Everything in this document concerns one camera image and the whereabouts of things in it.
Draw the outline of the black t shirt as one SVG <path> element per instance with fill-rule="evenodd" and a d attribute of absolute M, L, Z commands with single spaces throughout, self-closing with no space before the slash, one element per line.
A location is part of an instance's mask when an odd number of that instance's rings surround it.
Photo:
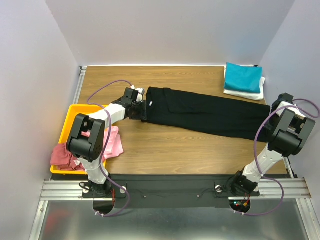
<path fill-rule="evenodd" d="M 267 141 L 266 131 L 257 131 L 270 114 L 268 105 L 157 87 L 148 88 L 146 104 L 147 122 L 151 124 Z"/>

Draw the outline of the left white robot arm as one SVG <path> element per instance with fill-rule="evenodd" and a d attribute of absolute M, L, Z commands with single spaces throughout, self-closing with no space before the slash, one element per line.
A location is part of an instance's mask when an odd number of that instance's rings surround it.
<path fill-rule="evenodd" d="M 126 88 L 119 99 L 101 110 L 85 115 L 79 113 L 75 119 L 66 142 L 69 151 L 84 167 L 88 184 L 83 188 L 99 195 L 109 193 L 111 183 L 109 173 L 103 166 L 103 153 L 111 138 L 111 126 L 119 121 L 147 120 L 147 105 L 144 88 Z"/>

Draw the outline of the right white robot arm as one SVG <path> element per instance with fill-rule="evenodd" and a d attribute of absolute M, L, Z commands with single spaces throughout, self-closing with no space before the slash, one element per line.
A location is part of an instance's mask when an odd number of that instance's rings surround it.
<path fill-rule="evenodd" d="M 305 146 L 316 121 L 313 116 L 306 116 L 294 101 L 292 95 L 283 93 L 272 104 L 269 117 L 259 128 L 266 130 L 267 144 L 259 155 L 255 150 L 253 162 L 234 176 L 230 188 L 235 195 L 258 192 L 260 180 L 276 163 L 297 155 Z"/>

